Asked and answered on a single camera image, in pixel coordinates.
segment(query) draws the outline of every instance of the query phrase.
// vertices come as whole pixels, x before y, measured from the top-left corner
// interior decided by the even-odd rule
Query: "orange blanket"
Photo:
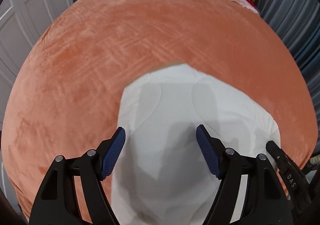
[[[81,156],[116,130],[124,87],[185,62],[250,96],[303,167],[317,139],[305,81],[279,37],[229,0],[79,0],[42,35],[5,113],[2,152],[24,214],[57,155]],[[83,218],[90,220],[76,180]],[[110,195],[110,178],[103,182]]]

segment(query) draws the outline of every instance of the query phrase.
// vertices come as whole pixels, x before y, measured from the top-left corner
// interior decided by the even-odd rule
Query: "blue curtain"
[[[320,135],[320,3],[318,0],[257,0],[256,6],[260,16],[287,46],[306,80]],[[319,138],[314,151],[318,153]]]

